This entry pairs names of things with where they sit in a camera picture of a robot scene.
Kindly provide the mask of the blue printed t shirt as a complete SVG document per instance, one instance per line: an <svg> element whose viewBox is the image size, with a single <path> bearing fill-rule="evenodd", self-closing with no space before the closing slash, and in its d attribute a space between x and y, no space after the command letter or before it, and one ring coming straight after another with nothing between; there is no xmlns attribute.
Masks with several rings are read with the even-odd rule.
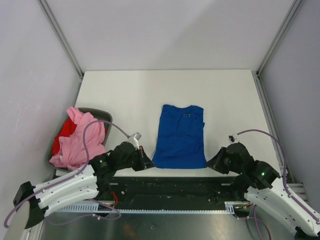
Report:
<svg viewBox="0 0 320 240"><path fill-rule="evenodd" d="M152 161L160 169L204 169L204 109L164 104Z"/></svg>

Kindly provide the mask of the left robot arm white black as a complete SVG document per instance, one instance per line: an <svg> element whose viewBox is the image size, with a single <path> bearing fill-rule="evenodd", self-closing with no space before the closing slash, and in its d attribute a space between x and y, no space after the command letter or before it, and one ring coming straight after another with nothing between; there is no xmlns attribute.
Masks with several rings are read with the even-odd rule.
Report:
<svg viewBox="0 0 320 240"><path fill-rule="evenodd" d="M142 146L135 147L130 142L122 142L115 149L100 154L89 160L87 166L51 181L32 185L23 183L13 204L19 209L20 204L29 202L28 219L23 228L29 229L42 222L51 213L79 201L98 198L105 200L110 196L109 179L123 169L144 171L155 167Z"/></svg>

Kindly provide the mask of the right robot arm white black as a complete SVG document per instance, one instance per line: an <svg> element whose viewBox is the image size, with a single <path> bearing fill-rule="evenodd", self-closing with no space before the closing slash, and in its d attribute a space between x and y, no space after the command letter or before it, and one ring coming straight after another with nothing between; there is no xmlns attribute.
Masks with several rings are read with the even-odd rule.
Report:
<svg viewBox="0 0 320 240"><path fill-rule="evenodd" d="M255 160L241 143L222 147L206 163L221 174L237 173L222 195L251 202L283 224L296 239L320 238L320 214L283 183L283 177L267 162Z"/></svg>

